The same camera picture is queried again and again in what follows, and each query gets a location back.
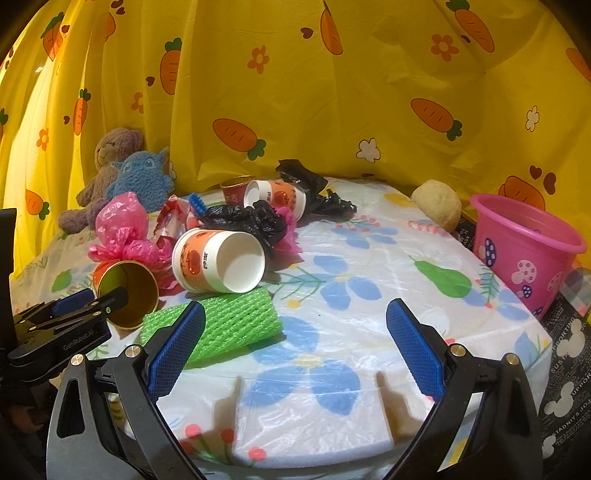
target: cup rim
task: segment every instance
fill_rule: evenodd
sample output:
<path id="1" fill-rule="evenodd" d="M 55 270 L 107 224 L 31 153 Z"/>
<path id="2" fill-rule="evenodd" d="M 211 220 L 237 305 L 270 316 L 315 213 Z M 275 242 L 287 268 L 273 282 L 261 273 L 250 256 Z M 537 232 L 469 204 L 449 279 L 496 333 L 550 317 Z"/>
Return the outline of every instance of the cup rim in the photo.
<path id="1" fill-rule="evenodd" d="M 224 180 L 220 183 L 220 187 L 223 189 L 232 189 L 235 187 L 248 185 L 253 180 L 255 180 L 253 175 L 240 175 L 239 177 L 233 177 L 231 179 Z"/>

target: white paper cup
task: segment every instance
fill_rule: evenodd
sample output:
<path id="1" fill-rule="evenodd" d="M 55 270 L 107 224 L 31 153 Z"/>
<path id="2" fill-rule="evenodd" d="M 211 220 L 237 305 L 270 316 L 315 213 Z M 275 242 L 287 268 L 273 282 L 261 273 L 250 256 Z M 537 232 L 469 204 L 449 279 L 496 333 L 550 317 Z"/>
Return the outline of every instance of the white paper cup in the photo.
<path id="1" fill-rule="evenodd" d="M 252 206 L 257 200 L 266 200 L 273 207 L 289 207 L 296 220 L 306 208 L 306 194 L 286 181 L 253 180 L 246 187 L 244 206 Z"/>
<path id="2" fill-rule="evenodd" d="M 258 285 L 264 271 L 265 252 L 246 232 L 194 228 L 174 246 L 174 276 L 188 291 L 245 293 Z"/>

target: paper cup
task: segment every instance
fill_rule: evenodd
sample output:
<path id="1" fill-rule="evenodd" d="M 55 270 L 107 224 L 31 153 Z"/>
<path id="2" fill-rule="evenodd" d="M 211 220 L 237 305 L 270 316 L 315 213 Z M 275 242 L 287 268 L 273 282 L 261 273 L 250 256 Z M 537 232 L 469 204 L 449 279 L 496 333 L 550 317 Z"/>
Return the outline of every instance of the paper cup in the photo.
<path id="1" fill-rule="evenodd" d="M 246 187 L 244 206 L 252 206 L 257 200 L 266 200 L 273 207 L 289 207 L 296 220 L 306 208 L 306 194 L 286 181 L 253 180 Z"/>
<path id="2" fill-rule="evenodd" d="M 221 182 L 220 187 L 226 203 L 228 205 L 244 205 L 246 187 L 254 179 L 255 177 L 251 175 L 243 175 Z"/>
<path id="3" fill-rule="evenodd" d="M 245 293 L 261 281 L 265 252 L 249 233 L 196 228 L 174 246 L 173 271 L 188 291 Z"/>
<path id="4" fill-rule="evenodd" d="M 158 284 L 145 265 L 133 260 L 103 262 L 93 275 L 92 284 L 96 296 L 124 287 L 129 300 L 127 305 L 109 315 L 108 320 L 123 330 L 134 330 L 142 325 L 144 315 L 158 307 Z"/>

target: white flower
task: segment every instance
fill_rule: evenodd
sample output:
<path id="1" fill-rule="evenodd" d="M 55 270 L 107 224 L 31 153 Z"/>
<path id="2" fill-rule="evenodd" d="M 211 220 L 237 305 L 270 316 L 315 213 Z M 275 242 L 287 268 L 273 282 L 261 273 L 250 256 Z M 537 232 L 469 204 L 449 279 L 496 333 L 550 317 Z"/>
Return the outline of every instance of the white flower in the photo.
<path id="1" fill-rule="evenodd" d="M 540 121 L 540 114 L 538 113 L 538 108 L 534 105 L 534 107 L 527 112 L 527 122 L 525 123 L 525 127 L 530 132 L 535 130 L 535 125 Z"/>
<path id="2" fill-rule="evenodd" d="M 171 161 L 168 162 L 168 176 L 173 180 L 177 179 L 177 173 L 174 171 L 174 165 Z"/>
<path id="3" fill-rule="evenodd" d="M 375 138 L 362 140 L 359 142 L 359 151 L 357 152 L 357 158 L 363 158 L 368 162 L 375 163 L 379 160 L 381 153 L 379 152 L 378 146 L 375 144 Z"/>

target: teddy bear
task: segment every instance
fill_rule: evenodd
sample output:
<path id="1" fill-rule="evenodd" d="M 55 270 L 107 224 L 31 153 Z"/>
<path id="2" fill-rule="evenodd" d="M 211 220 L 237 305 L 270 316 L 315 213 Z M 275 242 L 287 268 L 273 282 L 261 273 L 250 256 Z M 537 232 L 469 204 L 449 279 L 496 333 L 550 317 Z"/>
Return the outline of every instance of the teddy bear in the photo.
<path id="1" fill-rule="evenodd" d="M 106 189 L 119 173 L 114 165 L 139 151 L 143 142 L 140 132 L 123 127 L 114 128 L 100 139 L 95 149 L 98 174 L 76 195 L 76 202 L 82 210 L 66 210 L 57 219 L 58 226 L 65 233 L 78 233 L 87 226 L 95 229 L 96 216 L 109 203 L 105 197 Z"/>

